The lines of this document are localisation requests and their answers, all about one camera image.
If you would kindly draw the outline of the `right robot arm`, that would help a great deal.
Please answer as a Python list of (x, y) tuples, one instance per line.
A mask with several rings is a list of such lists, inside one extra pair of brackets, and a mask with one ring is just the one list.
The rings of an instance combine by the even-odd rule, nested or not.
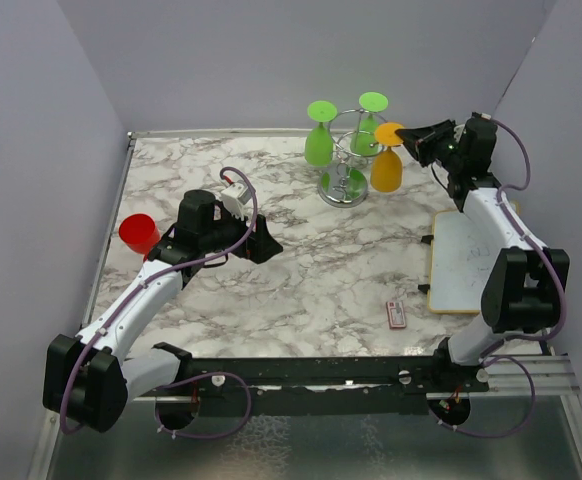
[(473, 113), (462, 127), (445, 120), (395, 131), (421, 166), (437, 163), (446, 171), (449, 197), (497, 255), (479, 314), (440, 343), (445, 358), (430, 367), (432, 383), (443, 391), (457, 388), (466, 379), (465, 367), (484, 365), (506, 342), (548, 341), (566, 322), (569, 256), (532, 233), (506, 196), (513, 184), (501, 183), (490, 170), (497, 134), (507, 128), (487, 114)]

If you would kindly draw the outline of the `red wine glass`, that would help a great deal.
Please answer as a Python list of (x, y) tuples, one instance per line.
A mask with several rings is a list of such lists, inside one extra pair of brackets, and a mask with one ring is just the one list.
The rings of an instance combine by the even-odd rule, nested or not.
[(146, 261), (161, 235), (153, 218), (145, 213), (136, 213), (125, 218), (118, 234), (122, 242)]

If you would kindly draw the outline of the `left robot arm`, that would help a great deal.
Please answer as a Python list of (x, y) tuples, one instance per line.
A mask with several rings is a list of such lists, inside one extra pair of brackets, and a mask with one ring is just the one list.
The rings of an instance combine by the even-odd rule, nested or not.
[(109, 430), (126, 405), (156, 387), (177, 395), (191, 385), (190, 354), (168, 344), (130, 359), (144, 328), (207, 263), (230, 255), (262, 264), (282, 252), (256, 207), (253, 186), (238, 181), (220, 195), (190, 190), (177, 219), (152, 247), (123, 294), (75, 336), (58, 335), (48, 346), (43, 406), (98, 432)]

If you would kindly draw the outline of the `orange wine glass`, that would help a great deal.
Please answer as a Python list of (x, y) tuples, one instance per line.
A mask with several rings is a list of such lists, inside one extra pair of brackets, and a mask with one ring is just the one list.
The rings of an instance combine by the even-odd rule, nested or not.
[(378, 192), (391, 193), (398, 190), (402, 184), (403, 164), (395, 147), (403, 144), (398, 134), (403, 126), (396, 122), (386, 122), (377, 127), (374, 132), (376, 142), (382, 151), (376, 156), (372, 169), (371, 186)]

